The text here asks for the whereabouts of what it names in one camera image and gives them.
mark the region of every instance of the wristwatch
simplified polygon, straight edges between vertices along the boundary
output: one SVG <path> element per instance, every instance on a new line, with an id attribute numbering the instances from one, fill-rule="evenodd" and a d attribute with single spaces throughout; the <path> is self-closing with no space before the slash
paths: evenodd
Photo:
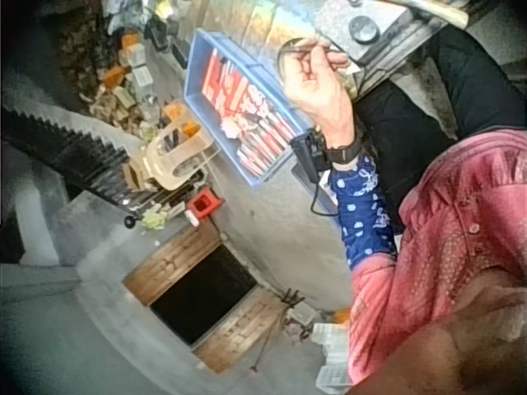
<path id="1" fill-rule="evenodd" d="M 326 148 L 326 156 L 330 162 L 345 165 L 357 158 L 357 156 L 361 153 L 361 150 L 361 140 L 356 138 L 349 146 Z"/>

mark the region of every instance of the black camera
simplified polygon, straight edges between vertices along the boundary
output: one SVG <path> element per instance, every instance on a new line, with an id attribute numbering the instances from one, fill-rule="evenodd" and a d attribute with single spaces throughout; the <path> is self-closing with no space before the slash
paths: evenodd
<path id="1" fill-rule="evenodd" d="M 331 163 L 325 152 L 325 140 L 322 133 L 314 128 L 290 141 L 291 148 L 299 163 L 313 184 L 319 182 L 319 173 L 331 169 Z"/>

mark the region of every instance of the orange object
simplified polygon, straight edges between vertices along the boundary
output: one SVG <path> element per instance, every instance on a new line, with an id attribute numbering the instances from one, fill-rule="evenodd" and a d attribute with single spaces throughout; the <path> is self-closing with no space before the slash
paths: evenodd
<path id="1" fill-rule="evenodd" d="M 349 320 L 349 309 L 338 310 L 333 314 L 333 323 L 346 323 Z"/>
<path id="2" fill-rule="evenodd" d="M 105 83 L 106 88 L 114 89 L 117 85 L 121 85 L 125 73 L 126 71 L 124 70 L 124 68 L 120 66 L 113 66 L 102 77 L 102 81 Z"/>
<path id="3" fill-rule="evenodd" d="M 163 114 L 166 115 L 171 122 L 178 119 L 183 112 L 184 106 L 177 103 L 170 103 L 163 107 Z"/>
<path id="4" fill-rule="evenodd" d="M 182 127 L 181 127 L 181 132 L 187 137 L 187 138 L 191 138 L 194 134 L 196 134 L 197 132 L 199 132 L 199 129 L 201 129 L 201 126 L 199 126 L 198 124 L 190 121 L 188 123 L 185 123 Z"/>
<path id="5" fill-rule="evenodd" d="M 123 38 L 121 39 L 121 47 L 123 49 L 126 49 L 135 44 L 139 44 L 139 35 L 137 33 L 129 33 L 127 35 L 123 35 Z"/>
<path id="6" fill-rule="evenodd" d="M 218 198 L 209 187 L 206 187 L 190 199 L 187 206 L 196 218 L 202 220 L 210 216 L 223 203 L 223 199 Z"/>

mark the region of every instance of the black pants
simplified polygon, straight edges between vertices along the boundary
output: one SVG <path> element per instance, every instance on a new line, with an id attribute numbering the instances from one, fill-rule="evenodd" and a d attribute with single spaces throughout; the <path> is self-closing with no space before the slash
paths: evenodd
<path id="1" fill-rule="evenodd" d="M 458 139 L 498 128 L 527 128 L 525 98 L 475 39 L 448 26 L 428 45 L 454 109 Z M 378 153 L 380 186 L 394 230 L 400 233 L 401 202 L 455 140 L 390 81 L 359 100 L 354 109 Z"/>

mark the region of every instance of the wooden board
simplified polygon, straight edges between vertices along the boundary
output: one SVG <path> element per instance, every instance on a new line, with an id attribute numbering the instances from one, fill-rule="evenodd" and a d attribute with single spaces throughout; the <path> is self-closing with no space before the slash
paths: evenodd
<path id="1" fill-rule="evenodd" d="M 142 304 L 150 306 L 221 242 L 216 228 L 205 221 L 160 247 L 123 284 Z"/>
<path id="2" fill-rule="evenodd" d="M 216 373 L 235 365 L 279 319 L 287 305 L 258 287 L 194 354 Z"/>

